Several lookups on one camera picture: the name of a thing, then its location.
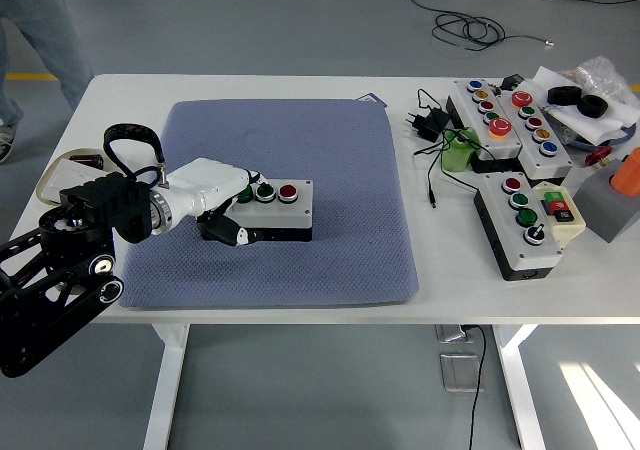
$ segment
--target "gray padded mat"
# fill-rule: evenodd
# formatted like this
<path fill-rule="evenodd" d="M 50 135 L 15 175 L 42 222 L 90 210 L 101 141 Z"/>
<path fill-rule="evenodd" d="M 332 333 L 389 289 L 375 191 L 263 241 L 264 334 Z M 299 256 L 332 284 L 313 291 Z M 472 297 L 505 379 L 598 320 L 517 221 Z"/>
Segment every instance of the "gray padded mat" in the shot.
<path fill-rule="evenodd" d="M 376 102 L 205 100 L 176 104 L 169 171 L 198 157 L 314 181 L 313 241 L 228 247 L 195 219 L 130 247 L 120 303 L 275 307 L 397 302 L 418 290 L 391 129 Z"/>

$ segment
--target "black rubber ring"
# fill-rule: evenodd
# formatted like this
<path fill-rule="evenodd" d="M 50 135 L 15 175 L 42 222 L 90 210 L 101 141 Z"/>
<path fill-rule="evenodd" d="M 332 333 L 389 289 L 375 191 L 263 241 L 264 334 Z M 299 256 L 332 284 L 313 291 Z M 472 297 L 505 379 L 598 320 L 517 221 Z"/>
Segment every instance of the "black rubber ring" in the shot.
<path fill-rule="evenodd" d="M 585 117 L 599 118 L 604 115 L 609 105 L 597 95 L 585 95 L 578 102 L 578 111 Z"/>
<path fill-rule="evenodd" d="M 582 97 L 580 87 L 567 85 L 564 87 L 553 87 L 547 92 L 547 102 L 551 105 L 577 105 Z"/>

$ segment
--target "power adapter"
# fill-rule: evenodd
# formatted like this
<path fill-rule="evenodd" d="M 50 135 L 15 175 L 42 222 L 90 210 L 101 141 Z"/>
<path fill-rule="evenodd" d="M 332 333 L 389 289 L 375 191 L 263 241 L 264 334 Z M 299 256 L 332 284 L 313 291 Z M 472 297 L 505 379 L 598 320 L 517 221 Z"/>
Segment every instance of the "power adapter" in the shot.
<path fill-rule="evenodd" d="M 414 115 L 413 113 L 409 115 L 413 117 L 413 121 L 407 119 L 407 122 L 418 131 L 420 138 L 424 138 L 430 142 L 438 140 L 438 137 L 451 119 L 447 112 L 439 108 L 430 108 L 429 115 L 426 117 Z"/>

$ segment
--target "jeans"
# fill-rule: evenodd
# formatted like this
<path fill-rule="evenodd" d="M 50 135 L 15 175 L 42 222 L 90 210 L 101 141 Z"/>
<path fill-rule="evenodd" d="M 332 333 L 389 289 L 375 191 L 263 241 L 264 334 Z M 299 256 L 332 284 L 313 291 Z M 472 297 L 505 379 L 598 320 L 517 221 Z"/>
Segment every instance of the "jeans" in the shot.
<path fill-rule="evenodd" d="M 0 0 L 0 17 L 12 21 L 38 52 L 47 69 L 75 110 L 93 78 L 64 0 Z M 18 104 L 4 92 L 7 74 L 7 42 L 0 23 L 0 126 L 12 125 L 23 116 Z"/>

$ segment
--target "shoe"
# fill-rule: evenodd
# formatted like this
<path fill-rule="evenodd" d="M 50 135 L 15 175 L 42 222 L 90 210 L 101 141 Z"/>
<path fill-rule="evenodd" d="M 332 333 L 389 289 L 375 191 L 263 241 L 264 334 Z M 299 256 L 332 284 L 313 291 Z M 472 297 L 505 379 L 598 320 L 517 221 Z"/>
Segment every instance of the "shoe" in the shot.
<path fill-rule="evenodd" d="M 8 127 L 0 127 L 0 163 L 4 162 L 11 153 L 17 128 L 17 123 L 9 125 Z"/>

